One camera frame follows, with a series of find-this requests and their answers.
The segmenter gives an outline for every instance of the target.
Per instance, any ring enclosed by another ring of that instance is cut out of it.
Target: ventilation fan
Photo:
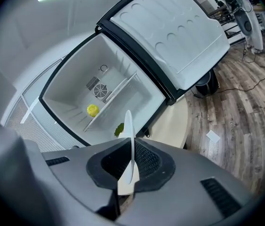
[[[100,83],[92,89],[92,92],[99,100],[103,100],[109,91],[106,85]]]

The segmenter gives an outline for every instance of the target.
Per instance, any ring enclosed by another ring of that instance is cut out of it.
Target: white paper
[[[220,140],[220,137],[212,130],[208,132],[207,137],[210,138],[210,140],[214,143],[217,143],[217,141]]]

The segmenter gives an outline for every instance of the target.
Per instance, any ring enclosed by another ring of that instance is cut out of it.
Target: green object
[[[121,124],[117,127],[117,129],[115,130],[114,135],[115,135],[116,137],[118,137],[119,134],[120,134],[121,132],[123,132],[123,130],[124,130],[124,123],[121,123]]]

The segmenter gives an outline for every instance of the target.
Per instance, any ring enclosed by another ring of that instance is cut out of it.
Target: wooden floor
[[[231,46],[215,68],[220,83],[217,93],[204,99],[189,91],[191,115],[187,148],[231,172],[255,194],[265,190],[265,80],[248,92],[229,90],[254,87],[265,78],[265,49],[255,62],[241,62],[243,43]],[[254,55],[249,50],[245,61]],[[214,144],[206,134],[213,130],[221,139]]]

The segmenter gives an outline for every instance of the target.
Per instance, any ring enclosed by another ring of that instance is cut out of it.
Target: black vent slot
[[[102,168],[119,180],[131,160],[131,141],[106,155],[101,160]]]
[[[201,184],[225,218],[241,208],[241,205],[238,204],[216,179],[209,178],[202,180]]]
[[[46,160],[47,165],[53,166],[53,165],[57,165],[66,161],[69,161],[70,159],[68,159],[67,157],[59,157],[59,158],[55,158],[55,159],[50,159],[50,160]]]
[[[111,93],[112,93],[112,91],[109,91],[109,92],[107,93],[107,95],[105,96],[105,98],[102,100],[102,102],[103,102],[104,104],[106,104],[106,103],[109,101],[109,96],[110,96]]]
[[[89,89],[89,90],[92,90],[96,84],[99,83],[99,79],[94,76],[87,84],[86,84],[86,87]]]
[[[135,150],[135,161],[138,166],[140,179],[155,173],[161,166],[160,157],[138,142],[135,142]]]

